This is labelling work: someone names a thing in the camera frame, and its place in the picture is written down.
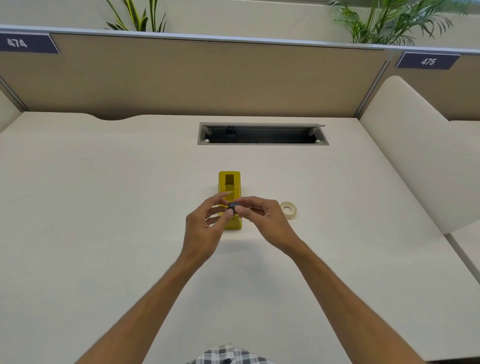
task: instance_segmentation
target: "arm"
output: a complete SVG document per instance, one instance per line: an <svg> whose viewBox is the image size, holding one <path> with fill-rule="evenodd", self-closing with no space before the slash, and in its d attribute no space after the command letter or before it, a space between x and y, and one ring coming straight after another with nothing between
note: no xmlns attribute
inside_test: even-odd
<svg viewBox="0 0 480 364"><path fill-rule="evenodd" d="M181 290L198 268L212 256L226 223L233 215L223 199L228 193L206 199L187 216L183 247L164 276L113 325L77 364L141 364ZM221 217L209 218L218 212Z"/></svg>
<svg viewBox="0 0 480 364"><path fill-rule="evenodd" d="M296 235L275 200L235 200L240 217L290 256L307 281L353 364L425 364L413 349Z"/></svg>

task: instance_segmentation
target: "clear tape roll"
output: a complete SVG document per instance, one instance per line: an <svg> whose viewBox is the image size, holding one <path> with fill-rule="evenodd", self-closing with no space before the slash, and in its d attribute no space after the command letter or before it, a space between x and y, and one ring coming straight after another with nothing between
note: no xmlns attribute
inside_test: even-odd
<svg viewBox="0 0 480 364"><path fill-rule="evenodd" d="M297 207L288 201L282 202L280 204L283 214L288 220L293 219L297 215Z"/></svg>

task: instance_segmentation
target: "plaid shorts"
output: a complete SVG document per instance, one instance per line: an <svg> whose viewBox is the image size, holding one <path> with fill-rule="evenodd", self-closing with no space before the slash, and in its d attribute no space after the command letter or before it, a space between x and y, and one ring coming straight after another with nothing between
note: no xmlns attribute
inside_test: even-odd
<svg viewBox="0 0 480 364"><path fill-rule="evenodd" d="M188 364L275 364L274 362L252 354L244 349L235 348L231 344L222 345L218 349L207 350Z"/></svg>

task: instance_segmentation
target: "desk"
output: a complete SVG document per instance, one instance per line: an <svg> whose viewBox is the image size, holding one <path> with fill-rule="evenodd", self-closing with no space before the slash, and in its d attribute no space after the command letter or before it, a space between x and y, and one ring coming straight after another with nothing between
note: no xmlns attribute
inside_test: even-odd
<svg viewBox="0 0 480 364"><path fill-rule="evenodd" d="M329 146L199 146L200 122L324 124ZM185 216L239 170L427 360L478 356L480 285L357 119L26 112L0 134L0 362L72 363L161 277ZM349 363L295 265L226 231L146 363L231 342L278 364Z"/></svg>

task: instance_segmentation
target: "potted plant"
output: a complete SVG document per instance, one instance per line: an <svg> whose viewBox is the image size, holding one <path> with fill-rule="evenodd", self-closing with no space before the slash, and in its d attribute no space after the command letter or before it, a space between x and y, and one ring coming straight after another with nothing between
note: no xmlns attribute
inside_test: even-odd
<svg viewBox="0 0 480 364"><path fill-rule="evenodd" d="M115 10L115 7L111 3L110 0L105 0L110 8L113 10L113 13L115 15L115 23L109 23L107 22L108 26L112 28L113 30L128 30L127 25L123 22L123 20L120 18L119 14ZM147 8L144 9L144 12L142 16L137 12L137 9L135 8L135 4L133 3L133 0L123 0L123 3L127 7L128 13L130 15L130 18L132 20L133 25L135 26L135 30L139 32L146 32L147 31L147 22L148 22L148 17L147 17ZM156 24L156 6L157 6L158 0L149 0L149 5L150 5L150 24L152 26L152 32L165 32L165 26L167 25L167 22L165 20L165 15L167 13L163 14L162 21L157 27Z"/></svg>
<svg viewBox="0 0 480 364"><path fill-rule="evenodd" d="M373 0L367 20L346 3L331 0L327 5L338 10L335 22L352 35L352 43L413 46L414 37L405 34L419 26L422 34L434 38L453 26L445 13L467 14L468 1L462 0Z"/></svg>

